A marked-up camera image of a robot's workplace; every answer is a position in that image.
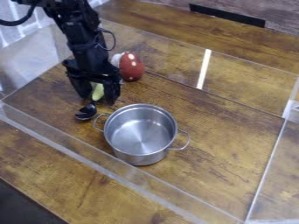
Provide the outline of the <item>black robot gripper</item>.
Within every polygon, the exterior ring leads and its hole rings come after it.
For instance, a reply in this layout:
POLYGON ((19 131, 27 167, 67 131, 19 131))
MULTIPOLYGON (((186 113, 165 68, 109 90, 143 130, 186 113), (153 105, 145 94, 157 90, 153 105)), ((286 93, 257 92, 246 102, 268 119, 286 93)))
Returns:
POLYGON ((109 46, 105 40, 91 40, 87 43, 69 42, 74 59, 66 59, 70 83, 83 99, 93 92, 91 82, 103 84, 109 105, 114 105, 121 96, 119 69, 109 61, 109 46))

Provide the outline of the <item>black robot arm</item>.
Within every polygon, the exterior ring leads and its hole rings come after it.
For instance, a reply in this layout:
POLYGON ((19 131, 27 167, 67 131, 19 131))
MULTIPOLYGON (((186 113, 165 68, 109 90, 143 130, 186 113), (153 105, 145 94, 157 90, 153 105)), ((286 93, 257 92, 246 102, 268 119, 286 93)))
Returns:
POLYGON ((34 9, 42 7, 47 16, 55 21, 67 37, 67 45, 74 59, 66 59, 63 65, 79 96, 91 96, 91 83, 105 86, 105 97, 113 105, 121 96, 121 72, 109 61, 109 48, 103 33, 111 31, 101 27, 98 12, 89 0, 13 0, 18 4, 30 5, 29 17, 34 9))

